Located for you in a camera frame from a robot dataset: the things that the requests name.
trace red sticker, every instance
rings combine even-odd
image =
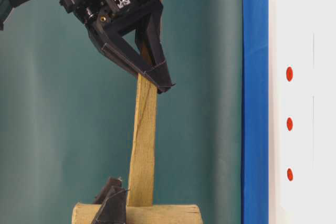
[[[288,168],[288,170],[287,170],[287,177],[288,177],[289,181],[293,180],[293,171],[292,171],[291,168]]]
[[[287,68],[286,77],[288,81],[291,81],[293,79],[293,70],[291,67]]]
[[[287,119],[287,129],[291,131],[293,129],[293,120],[292,118]]]

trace wood grain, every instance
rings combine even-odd
[[[100,205],[78,203],[72,212],[72,224],[91,224]],[[127,207],[127,224],[203,224],[196,205]]]
[[[150,58],[146,48],[141,54],[143,58]],[[154,84],[139,74],[136,92],[127,206],[149,207],[153,205],[158,91]]]

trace white board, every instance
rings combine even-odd
[[[336,223],[335,47],[335,0],[269,0],[270,224]]]

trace green backdrop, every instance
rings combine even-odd
[[[158,101],[154,201],[240,223],[242,0],[164,4],[177,85]],[[0,33],[0,222],[70,223],[108,176],[127,186],[135,92],[57,0],[16,9]]]

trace blue stripe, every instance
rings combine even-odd
[[[243,0],[243,223],[268,223],[268,0]]]

